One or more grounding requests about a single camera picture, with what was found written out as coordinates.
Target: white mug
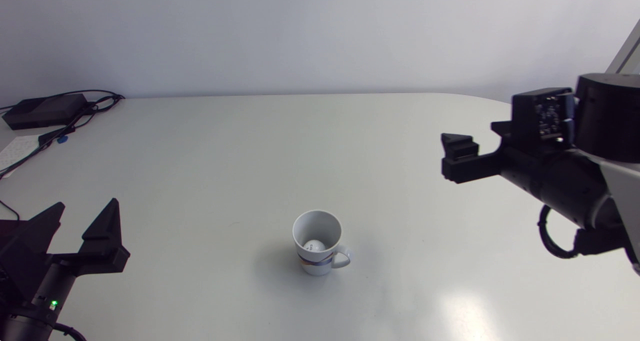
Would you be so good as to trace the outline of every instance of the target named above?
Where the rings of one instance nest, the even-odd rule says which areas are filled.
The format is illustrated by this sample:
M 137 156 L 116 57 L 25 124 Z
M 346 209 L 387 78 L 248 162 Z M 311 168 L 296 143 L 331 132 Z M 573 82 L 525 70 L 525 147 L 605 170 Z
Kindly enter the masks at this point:
M 302 268 L 309 275 L 316 277 L 326 275 L 332 269 L 343 268 L 352 261 L 352 250 L 340 245 L 343 227 L 336 216 L 326 211 L 316 209 L 304 212 L 293 222 L 293 241 L 300 258 Z M 325 250 L 309 250 L 304 245 L 311 240 L 318 240 L 325 246 Z M 347 257 L 344 261 L 336 262 L 336 253 Z

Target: colored stripe on mug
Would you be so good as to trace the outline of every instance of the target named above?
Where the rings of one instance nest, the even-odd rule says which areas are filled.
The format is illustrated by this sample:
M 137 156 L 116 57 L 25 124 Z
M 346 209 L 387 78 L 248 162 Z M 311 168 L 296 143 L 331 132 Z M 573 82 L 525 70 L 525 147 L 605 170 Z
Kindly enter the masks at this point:
M 297 256 L 300 257 L 300 264 L 306 265 L 306 266 L 323 266 L 323 265 L 329 264 L 331 261 L 334 260 L 334 253 L 333 252 L 331 252 L 329 254 L 329 256 L 321 259 L 318 262 L 309 261 L 308 259 L 300 256 L 300 254 L 297 254 Z

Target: white wall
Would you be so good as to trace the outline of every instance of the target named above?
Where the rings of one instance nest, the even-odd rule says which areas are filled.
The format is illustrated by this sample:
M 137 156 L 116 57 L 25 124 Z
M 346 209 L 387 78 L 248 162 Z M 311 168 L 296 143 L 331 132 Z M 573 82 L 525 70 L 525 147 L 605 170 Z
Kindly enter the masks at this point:
M 443 91 L 508 101 L 604 72 L 638 0 L 0 0 L 0 104 Z

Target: black power adapter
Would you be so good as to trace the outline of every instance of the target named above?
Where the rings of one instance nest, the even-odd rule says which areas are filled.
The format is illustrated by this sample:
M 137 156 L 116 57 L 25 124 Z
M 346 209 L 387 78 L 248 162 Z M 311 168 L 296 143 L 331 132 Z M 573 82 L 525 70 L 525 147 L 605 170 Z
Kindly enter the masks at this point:
M 68 125 L 88 103 L 82 93 L 23 99 L 2 118 L 12 130 Z

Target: black device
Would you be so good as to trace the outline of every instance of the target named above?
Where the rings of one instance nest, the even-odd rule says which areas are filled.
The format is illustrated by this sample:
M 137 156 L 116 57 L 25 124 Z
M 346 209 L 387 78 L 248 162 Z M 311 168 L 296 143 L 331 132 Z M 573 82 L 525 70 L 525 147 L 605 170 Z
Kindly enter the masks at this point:
M 637 230 L 637 217 L 627 213 L 622 218 L 621 200 L 608 184 L 617 181 L 616 174 L 606 174 L 607 179 L 601 170 L 613 163 L 617 170 L 631 170 L 620 174 L 626 184 L 637 175 L 640 75 L 585 74 L 578 78 L 575 94 L 569 87 L 519 93 L 512 97 L 511 120 L 492 122 L 491 129 L 502 142 L 498 150 L 483 155 L 478 155 L 471 136 L 441 134 L 446 179 L 460 184 L 501 175 L 544 203 L 538 227 L 553 255 L 570 259 L 624 248 L 640 273 L 639 252 L 632 242 L 640 245 L 640 234 L 627 232 Z M 580 227 L 572 250 L 560 248 L 547 233 L 551 209 Z
M 112 199 L 82 235 L 77 253 L 48 254 L 65 205 L 27 221 L 0 220 L 0 340 L 47 341 L 76 278 L 121 273 L 130 253 L 122 245 L 118 200 Z
M 69 125 L 88 104 L 82 93 L 29 98 L 18 102 L 2 118 L 12 130 Z

